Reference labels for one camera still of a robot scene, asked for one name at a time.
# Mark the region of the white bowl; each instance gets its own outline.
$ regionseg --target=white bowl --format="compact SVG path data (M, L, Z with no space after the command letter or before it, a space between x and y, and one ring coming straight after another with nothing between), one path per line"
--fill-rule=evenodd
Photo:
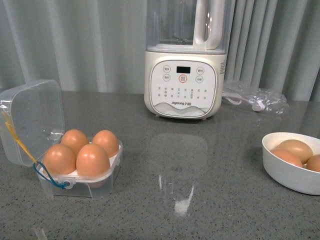
M320 172L292 165L273 155L274 149L284 140L300 140L310 146L313 154L320 154L320 139L291 132L274 132L262 139L263 166L278 183L303 194L320 195Z

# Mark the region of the container lid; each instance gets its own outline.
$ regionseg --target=container lid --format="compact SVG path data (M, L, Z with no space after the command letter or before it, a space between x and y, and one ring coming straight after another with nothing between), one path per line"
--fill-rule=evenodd
M36 80L0 93L0 136L5 155L14 164L32 166L33 161L14 140L6 122L38 161L65 131L59 84Z

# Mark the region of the red button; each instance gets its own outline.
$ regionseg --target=red button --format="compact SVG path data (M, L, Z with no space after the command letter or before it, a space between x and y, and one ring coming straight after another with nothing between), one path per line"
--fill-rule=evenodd
M179 76L179 81L180 81L180 83L184 84L187 81L187 76L184 75L184 74L180 75Z

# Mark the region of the yellow string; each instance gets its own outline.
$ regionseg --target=yellow string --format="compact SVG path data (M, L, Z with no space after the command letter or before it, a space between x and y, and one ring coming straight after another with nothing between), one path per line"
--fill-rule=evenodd
M7 115L7 113L5 113L4 111L2 112L3 116L6 119L5 125L8 128L10 134L12 135L13 139L19 144L19 146L25 151L26 154L28 154L28 156L31 158L31 160L37 164L38 161L31 155L30 151L28 150L28 148L24 145L24 143L20 140L20 138L18 137L15 127L12 123L12 121L10 120L9 116Z

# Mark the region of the granite countertop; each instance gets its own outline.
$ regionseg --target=granite countertop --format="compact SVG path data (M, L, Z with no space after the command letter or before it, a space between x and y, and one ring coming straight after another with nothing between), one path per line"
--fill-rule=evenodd
M207 120L155 117L142 94L62 92L65 129L111 130L123 165L109 195L44 195L32 167L0 144L0 239L316 239L320 196L290 190L263 167L262 138L319 138L320 103L286 115L222 104Z

